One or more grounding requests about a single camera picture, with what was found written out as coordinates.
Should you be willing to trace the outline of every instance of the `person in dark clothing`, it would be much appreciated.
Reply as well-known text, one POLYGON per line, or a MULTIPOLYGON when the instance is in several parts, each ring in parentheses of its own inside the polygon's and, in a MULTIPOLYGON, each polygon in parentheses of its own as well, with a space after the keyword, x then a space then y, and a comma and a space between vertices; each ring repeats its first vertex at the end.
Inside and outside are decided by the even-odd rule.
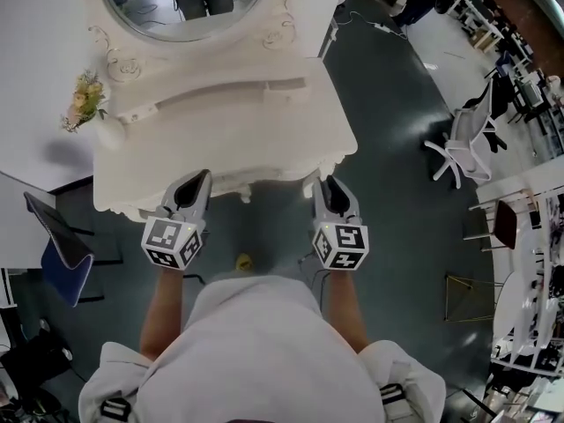
POLYGON ((393 17, 398 27, 412 25, 426 16, 433 8, 436 0, 407 0, 404 10, 393 17))

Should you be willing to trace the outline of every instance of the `gray floor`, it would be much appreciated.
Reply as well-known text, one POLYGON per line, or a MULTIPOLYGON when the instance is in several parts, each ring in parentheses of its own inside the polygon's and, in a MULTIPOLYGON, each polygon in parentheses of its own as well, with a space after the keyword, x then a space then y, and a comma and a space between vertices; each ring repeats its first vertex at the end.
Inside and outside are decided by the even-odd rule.
MULTIPOLYGON (((348 10, 390 23, 374 0, 349 0, 348 10)), ((348 15, 339 19, 347 21, 348 15)), ((479 215, 470 219, 466 211, 475 199, 474 185, 464 181, 461 190, 453 190, 447 174, 437 183, 430 181, 429 171, 441 162, 420 149, 423 139, 436 137, 448 125, 450 114, 409 42, 360 20, 341 28, 326 63, 359 141, 359 151, 345 160, 337 176, 356 193, 370 230, 371 253, 355 276, 369 335, 395 340, 441 374, 453 394, 445 421, 457 421, 471 408, 458 388, 483 391, 492 328, 490 322, 443 321, 444 275, 492 279, 493 267, 476 241, 462 241, 465 227, 476 230, 481 223, 479 215)), ((267 271, 293 266, 310 251, 310 202, 302 197, 300 184, 259 183, 253 193, 250 205, 231 195, 212 199, 211 236, 193 272, 210 278, 229 271, 242 251, 267 271)), ((47 316, 74 352, 73 367, 88 376, 105 341, 137 348, 154 269, 139 247, 143 227, 109 212, 97 213, 90 188, 61 196, 57 207, 73 226, 108 234, 97 237, 100 245, 106 242, 111 248, 117 240, 124 266, 95 268, 85 292, 103 292, 106 299, 69 309, 39 273, 14 278, 12 288, 26 331, 33 335, 37 319, 47 316)), ((105 249, 100 258, 115 256, 111 251, 105 249)), ((304 265, 310 278, 315 267, 304 265)), ((317 295, 319 285, 314 286, 317 295)), ((200 289, 196 281, 186 281, 187 311, 200 289)), ((459 316, 491 310, 471 304, 464 290, 454 296, 459 316)), ((493 301, 491 294, 486 298, 486 303, 493 301)), ((69 372, 47 388, 75 412, 81 385, 69 372)))

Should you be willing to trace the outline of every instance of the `blue chair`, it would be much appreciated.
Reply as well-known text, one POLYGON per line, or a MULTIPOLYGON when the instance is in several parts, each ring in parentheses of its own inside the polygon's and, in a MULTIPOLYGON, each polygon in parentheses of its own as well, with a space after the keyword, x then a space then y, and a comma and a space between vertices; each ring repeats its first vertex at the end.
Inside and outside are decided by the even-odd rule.
POLYGON ((511 54, 508 50, 503 50, 501 56, 495 62, 495 69, 490 70, 490 72, 486 75, 486 78, 489 78, 494 72, 497 71, 500 74, 500 77, 506 77, 508 73, 503 69, 503 66, 506 64, 511 64, 511 54))
POLYGON ((76 236, 94 236, 94 232, 70 227, 54 208, 28 192, 24 193, 24 197, 27 210, 37 217, 51 238, 41 258, 45 280, 72 307, 82 302, 102 301, 103 295, 80 299, 90 270, 96 265, 122 264, 123 260, 94 261, 94 253, 76 236))

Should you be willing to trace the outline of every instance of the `desk clutter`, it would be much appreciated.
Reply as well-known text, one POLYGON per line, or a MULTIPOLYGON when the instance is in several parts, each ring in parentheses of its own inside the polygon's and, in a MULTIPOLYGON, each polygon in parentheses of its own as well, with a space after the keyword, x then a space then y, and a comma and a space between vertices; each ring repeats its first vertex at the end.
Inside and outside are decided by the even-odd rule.
POLYGON ((515 271, 510 276, 516 275, 524 287, 504 298, 507 283, 503 285, 495 309, 492 362, 537 375, 564 376, 564 195, 532 197, 520 192, 508 201, 526 207, 519 215, 515 271), (501 317, 510 324, 496 332, 495 320, 501 317))
POLYGON ((564 154, 564 90, 560 80, 535 70, 514 81, 517 110, 510 123, 524 122, 533 155, 544 163, 564 154))
POLYGON ((532 63, 531 46, 494 0, 456 0, 447 14, 455 14, 474 48, 508 51, 516 70, 532 63))
POLYGON ((464 239, 491 237, 496 246, 482 250, 511 249, 514 270, 502 282, 446 276, 445 321, 493 320, 493 364, 564 377, 564 194, 524 189, 503 199, 471 207, 486 213, 491 232, 464 239), (460 318, 452 292, 461 286, 474 301, 484 288, 496 289, 493 315, 460 318))

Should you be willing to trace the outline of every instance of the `chair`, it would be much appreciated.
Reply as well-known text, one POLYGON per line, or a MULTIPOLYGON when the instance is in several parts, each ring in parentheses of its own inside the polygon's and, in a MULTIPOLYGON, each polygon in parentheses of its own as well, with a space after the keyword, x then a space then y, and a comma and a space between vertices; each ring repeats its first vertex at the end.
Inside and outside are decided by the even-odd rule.
MULTIPOLYGON (((509 103, 513 102, 516 96, 515 89, 513 87, 513 82, 509 76, 502 76, 496 73, 491 78, 492 83, 492 119, 496 120, 501 115, 507 113, 509 103)), ((475 99, 468 100, 463 108, 473 108, 478 105, 482 99, 486 96, 488 92, 488 87, 484 92, 475 99)))
POLYGON ((489 71, 489 73, 486 75, 486 78, 489 78, 496 71, 498 74, 500 74, 500 77, 506 77, 508 75, 508 71, 505 70, 503 66, 509 64, 511 64, 511 54, 508 50, 503 50, 503 53, 495 62, 495 68, 489 71))
POLYGON ((481 209, 487 212, 489 209, 494 209, 497 203, 503 199, 507 199, 507 200, 510 199, 509 202, 506 202, 504 200, 504 202, 508 205, 513 205, 513 204, 521 204, 522 206, 523 204, 525 205, 525 210, 516 211, 516 214, 525 213, 525 212, 527 213, 538 212, 538 200, 537 197, 535 196, 535 193, 530 188, 519 189, 518 191, 513 191, 504 196, 496 197, 495 199, 490 199, 488 201, 480 202, 479 204, 473 205, 472 207, 468 207, 468 211, 471 212, 472 210, 481 209))
POLYGON ((494 236, 503 246, 496 248, 482 248, 482 252, 494 249, 515 249, 517 240, 517 214, 505 202, 497 201, 495 206, 495 217, 493 219, 493 230, 487 234, 465 236, 463 240, 477 240, 494 236))
POLYGON ((460 189, 460 173, 477 182, 488 182, 492 179, 489 168, 491 150, 484 132, 495 132, 496 126, 492 119, 492 83, 487 86, 484 98, 473 108, 462 108, 455 111, 450 138, 444 149, 435 143, 425 141, 424 146, 437 151, 445 159, 442 167, 433 175, 438 181, 447 169, 452 170, 456 189, 460 189))
POLYGON ((37 217, 51 238, 41 258, 45 280, 72 307, 76 307, 79 302, 103 300, 103 296, 80 299, 88 274, 95 265, 122 264, 123 260, 94 261, 94 253, 76 236, 94 236, 94 232, 70 227, 54 208, 27 192, 24 197, 27 210, 37 217))

